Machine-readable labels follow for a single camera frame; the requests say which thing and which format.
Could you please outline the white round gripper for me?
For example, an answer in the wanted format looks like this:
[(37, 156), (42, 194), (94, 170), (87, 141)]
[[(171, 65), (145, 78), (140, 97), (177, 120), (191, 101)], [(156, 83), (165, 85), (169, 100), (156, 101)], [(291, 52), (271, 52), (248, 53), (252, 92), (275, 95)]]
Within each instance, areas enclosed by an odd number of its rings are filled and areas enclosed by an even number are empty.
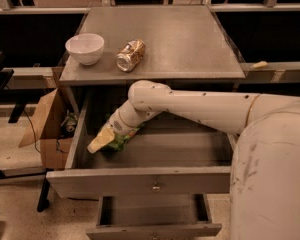
[(115, 139), (115, 134), (126, 135), (151, 120), (157, 115), (156, 112), (137, 110), (130, 101), (121, 105), (108, 119), (108, 126), (104, 126), (97, 136), (87, 146), (87, 150), (94, 154)]

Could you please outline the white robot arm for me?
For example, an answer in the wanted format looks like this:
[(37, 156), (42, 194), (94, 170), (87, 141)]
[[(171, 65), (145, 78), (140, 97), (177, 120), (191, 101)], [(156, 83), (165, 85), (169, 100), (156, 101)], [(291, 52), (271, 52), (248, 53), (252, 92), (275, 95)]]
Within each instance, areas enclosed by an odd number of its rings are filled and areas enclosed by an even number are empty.
[(137, 81), (90, 142), (89, 152), (161, 112), (237, 136), (230, 240), (300, 240), (300, 97), (180, 91)]

